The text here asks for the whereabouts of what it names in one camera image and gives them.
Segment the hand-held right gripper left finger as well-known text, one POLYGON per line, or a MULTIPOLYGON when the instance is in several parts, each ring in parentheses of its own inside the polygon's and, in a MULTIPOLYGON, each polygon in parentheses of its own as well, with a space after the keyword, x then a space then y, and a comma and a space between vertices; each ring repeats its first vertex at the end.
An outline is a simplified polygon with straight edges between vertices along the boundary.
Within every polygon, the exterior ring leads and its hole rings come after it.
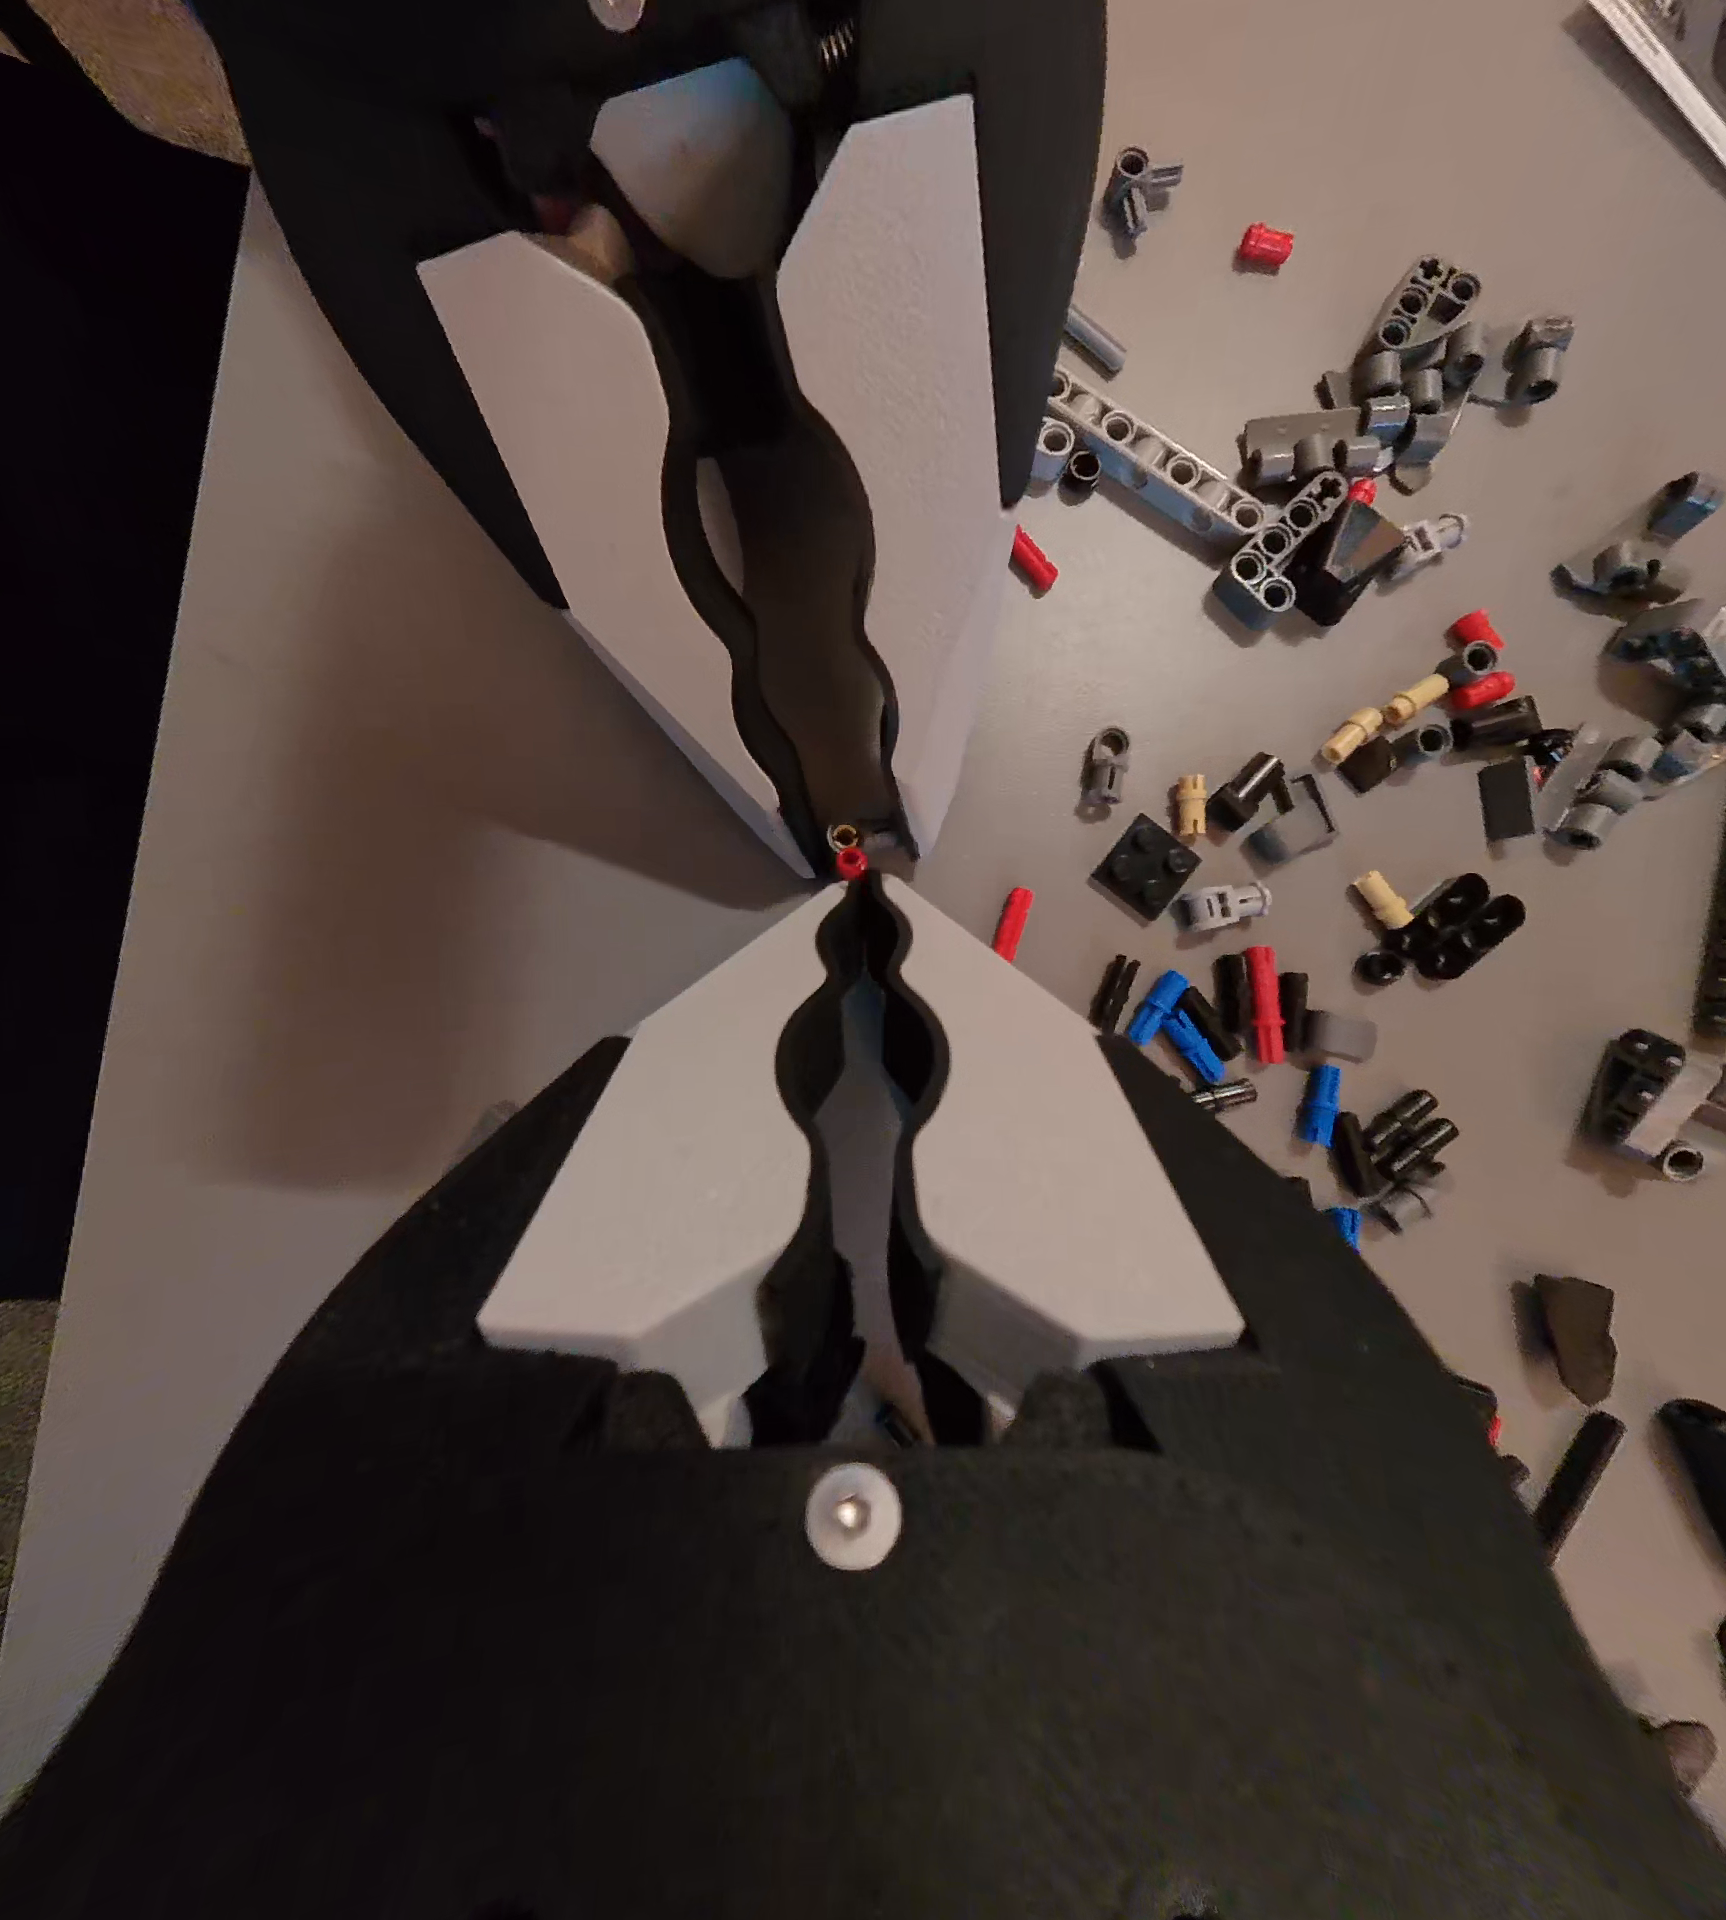
POLYGON ((672 1378, 715 1438, 829 1438, 862 1342, 815 1120, 869 889, 833 884, 624 1039, 485 1297, 500 1350, 672 1378))

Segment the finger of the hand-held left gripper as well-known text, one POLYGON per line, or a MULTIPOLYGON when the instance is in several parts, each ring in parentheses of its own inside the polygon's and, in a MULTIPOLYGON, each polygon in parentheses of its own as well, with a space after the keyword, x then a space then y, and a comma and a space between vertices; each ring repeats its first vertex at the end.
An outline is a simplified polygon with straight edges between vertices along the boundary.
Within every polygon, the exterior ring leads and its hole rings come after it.
POLYGON ((671 544, 671 404, 608 284, 516 231, 419 266, 468 394, 563 589, 565 618, 798 877, 815 861, 733 709, 735 662, 671 544))
POLYGON ((972 93, 855 121, 780 260, 798 387, 867 498, 865 635, 896 701, 891 774, 937 850, 981 709, 1016 516, 1001 499, 972 93))

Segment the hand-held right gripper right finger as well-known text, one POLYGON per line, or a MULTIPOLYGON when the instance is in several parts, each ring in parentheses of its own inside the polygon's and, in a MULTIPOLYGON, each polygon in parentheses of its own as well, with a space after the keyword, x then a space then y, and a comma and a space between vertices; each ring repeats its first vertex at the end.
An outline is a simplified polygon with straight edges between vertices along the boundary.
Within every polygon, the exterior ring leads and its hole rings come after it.
POLYGON ((928 1435, 1101 1362, 1223 1352, 1246 1319, 1117 1066, 1145 1066, 896 875, 858 884, 898 1091, 889 1279, 928 1435))

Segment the long light grey lego beam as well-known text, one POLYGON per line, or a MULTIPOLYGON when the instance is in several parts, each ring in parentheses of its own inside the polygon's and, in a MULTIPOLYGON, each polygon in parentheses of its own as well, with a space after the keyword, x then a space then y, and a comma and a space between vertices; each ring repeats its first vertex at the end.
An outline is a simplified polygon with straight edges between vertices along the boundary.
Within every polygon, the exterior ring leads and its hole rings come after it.
POLYGON ((1065 481, 1080 451, 1095 457, 1103 479, 1224 550, 1252 539, 1281 516, 1281 508, 1059 364, 1049 380, 1030 479, 1065 481))

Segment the black square lego plate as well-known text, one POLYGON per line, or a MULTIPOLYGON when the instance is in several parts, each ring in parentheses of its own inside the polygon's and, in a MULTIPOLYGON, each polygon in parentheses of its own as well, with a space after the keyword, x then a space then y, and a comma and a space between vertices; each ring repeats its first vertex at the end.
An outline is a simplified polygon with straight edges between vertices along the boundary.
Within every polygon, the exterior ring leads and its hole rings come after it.
POLYGON ((1205 856, 1156 818, 1139 812, 1091 870, 1091 881, 1139 923, 1156 923, 1205 856))

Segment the dark grey angled lego beam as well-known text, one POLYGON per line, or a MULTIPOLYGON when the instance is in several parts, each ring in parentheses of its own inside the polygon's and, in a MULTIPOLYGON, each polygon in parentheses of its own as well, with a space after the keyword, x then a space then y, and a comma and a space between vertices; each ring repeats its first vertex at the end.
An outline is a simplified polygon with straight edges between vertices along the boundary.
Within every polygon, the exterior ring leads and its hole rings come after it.
POLYGON ((1292 564, 1349 501, 1352 477, 1328 467, 1311 477, 1229 557, 1213 584, 1213 600, 1246 631, 1268 630, 1299 600, 1292 564))

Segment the dark grey hollow lego brick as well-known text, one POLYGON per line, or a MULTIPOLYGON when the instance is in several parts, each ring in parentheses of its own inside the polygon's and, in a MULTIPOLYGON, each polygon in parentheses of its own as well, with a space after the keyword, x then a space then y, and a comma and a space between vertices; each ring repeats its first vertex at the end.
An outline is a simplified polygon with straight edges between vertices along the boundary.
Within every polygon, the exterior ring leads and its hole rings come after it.
POLYGON ((1244 850, 1263 868, 1282 868, 1336 842, 1339 826, 1330 789, 1319 774, 1289 774, 1275 780, 1268 815, 1244 837, 1244 850))

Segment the short black lego beam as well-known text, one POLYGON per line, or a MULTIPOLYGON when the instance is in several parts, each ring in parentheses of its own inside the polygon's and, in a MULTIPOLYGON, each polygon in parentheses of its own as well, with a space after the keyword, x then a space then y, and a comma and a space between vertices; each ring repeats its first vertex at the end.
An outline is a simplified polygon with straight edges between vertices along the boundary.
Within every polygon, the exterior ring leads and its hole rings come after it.
POLYGON ((1526 919, 1520 896, 1492 892, 1477 871, 1455 875, 1416 905, 1406 923, 1389 926, 1377 945, 1357 958, 1352 972, 1367 987, 1384 987, 1406 976, 1448 984, 1513 940, 1526 919))

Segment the black lego wedge piece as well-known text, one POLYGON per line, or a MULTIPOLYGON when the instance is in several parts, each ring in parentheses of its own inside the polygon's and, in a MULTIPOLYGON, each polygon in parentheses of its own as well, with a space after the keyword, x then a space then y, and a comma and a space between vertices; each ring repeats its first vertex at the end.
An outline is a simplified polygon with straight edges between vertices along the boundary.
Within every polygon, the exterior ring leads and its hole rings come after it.
POLYGON ((1374 493, 1374 481, 1351 486, 1286 566, 1297 609, 1321 628, 1339 625, 1404 550, 1404 524, 1384 516, 1374 493))

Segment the long tan lego axle pin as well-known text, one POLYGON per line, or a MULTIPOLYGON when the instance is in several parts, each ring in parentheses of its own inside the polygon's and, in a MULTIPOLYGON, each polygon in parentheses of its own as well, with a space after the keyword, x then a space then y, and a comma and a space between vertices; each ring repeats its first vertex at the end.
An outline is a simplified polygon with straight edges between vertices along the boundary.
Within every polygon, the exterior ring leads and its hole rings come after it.
POLYGON ((1326 765, 1343 765, 1351 755, 1368 746, 1379 734, 1404 727, 1427 708, 1444 699, 1453 682, 1444 674, 1429 674, 1425 680, 1395 692, 1383 704, 1362 706, 1322 742, 1319 757, 1326 765))

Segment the black lego axle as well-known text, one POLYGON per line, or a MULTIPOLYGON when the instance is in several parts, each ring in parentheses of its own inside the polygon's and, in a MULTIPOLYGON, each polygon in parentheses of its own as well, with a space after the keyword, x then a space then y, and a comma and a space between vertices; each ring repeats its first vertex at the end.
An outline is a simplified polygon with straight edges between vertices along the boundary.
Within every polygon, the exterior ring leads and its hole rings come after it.
POLYGON ((1602 1406, 1593 1408, 1571 1434, 1567 1449, 1531 1510, 1531 1524, 1548 1563, 1556 1562, 1596 1495, 1624 1435, 1627 1424, 1602 1406))

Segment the small mixed lego connector cluster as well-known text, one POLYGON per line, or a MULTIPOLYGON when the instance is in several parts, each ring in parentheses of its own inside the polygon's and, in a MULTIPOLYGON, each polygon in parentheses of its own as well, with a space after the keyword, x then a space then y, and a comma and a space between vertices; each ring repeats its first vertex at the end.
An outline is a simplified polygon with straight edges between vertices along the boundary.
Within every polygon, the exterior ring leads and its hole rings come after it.
POLYGON ((1404 727, 1381 731, 1341 765, 1322 763, 1319 750, 1315 763, 1345 780, 1357 796, 1425 765, 1467 763, 1474 770, 1481 832, 1491 846, 1542 835, 1564 804, 1558 776, 1587 771, 1595 734, 1551 725, 1505 651, 1489 612, 1460 615, 1447 631, 1444 658, 1427 671, 1448 677, 1450 692, 1442 701, 1404 727))

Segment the cluster of grey lego brackets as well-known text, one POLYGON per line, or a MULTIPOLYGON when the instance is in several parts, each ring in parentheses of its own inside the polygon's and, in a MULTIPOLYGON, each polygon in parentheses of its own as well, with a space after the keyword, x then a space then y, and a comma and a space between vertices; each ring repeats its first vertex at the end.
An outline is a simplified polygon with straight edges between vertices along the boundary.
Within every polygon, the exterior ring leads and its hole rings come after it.
POLYGON ((1589 746, 1580 736, 1551 776, 1540 827, 1571 851, 1599 850, 1642 804, 1726 765, 1726 606, 1687 596, 1674 553, 1726 499, 1709 472, 1671 477, 1600 539, 1553 568, 1553 581, 1619 614, 1607 660, 1652 674, 1677 696, 1662 730, 1589 746))

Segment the cluster of dark grey connectors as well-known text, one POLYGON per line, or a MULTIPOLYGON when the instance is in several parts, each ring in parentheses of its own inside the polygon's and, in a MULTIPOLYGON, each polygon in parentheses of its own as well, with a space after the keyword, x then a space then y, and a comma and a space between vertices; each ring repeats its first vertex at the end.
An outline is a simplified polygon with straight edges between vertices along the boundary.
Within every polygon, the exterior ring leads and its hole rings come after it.
POLYGON ((1265 413, 1239 435, 1242 474, 1258 490, 1302 486, 1325 469, 1389 474, 1403 492, 1434 476, 1474 405, 1523 413, 1562 384, 1577 338, 1564 310, 1516 323, 1478 313, 1483 280, 1438 253, 1418 256, 1387 296, 1362 347, 1319 385, 1306 411, 1265 413))

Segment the grey and black lego bracket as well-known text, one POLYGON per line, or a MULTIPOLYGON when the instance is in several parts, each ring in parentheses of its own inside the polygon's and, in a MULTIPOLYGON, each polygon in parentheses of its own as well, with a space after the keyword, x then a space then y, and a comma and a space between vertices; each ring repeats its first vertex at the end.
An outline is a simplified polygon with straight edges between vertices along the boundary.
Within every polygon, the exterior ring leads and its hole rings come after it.
POLYGON ((1726 1159, 1726 1057, 1633 1025, 1607 1042, 1580 1130, 1649 1178, 1692 1186, 1726 1159))

